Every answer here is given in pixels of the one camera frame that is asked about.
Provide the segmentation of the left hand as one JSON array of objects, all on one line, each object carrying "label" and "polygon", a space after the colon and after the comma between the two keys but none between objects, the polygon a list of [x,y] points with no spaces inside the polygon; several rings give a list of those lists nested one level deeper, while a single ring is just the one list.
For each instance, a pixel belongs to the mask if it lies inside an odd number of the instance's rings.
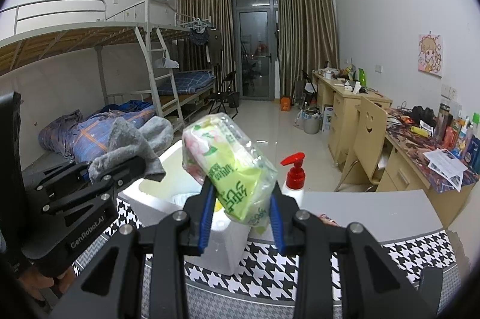
[{"label": "left hand", "polygon": [[31,265],[29,268],[24,270],[23,273],[17,276],[16,280],[30,295],[32,300],[42,307],[47,302],[41,294],[41,290],[54,287],[60,293],[60,295],[63,296],[69,287],[74,283],[76,278],[77,276],[75,275],[72,266],[70,266],[61,275],[48,278],[41,274],[36,266]]}]

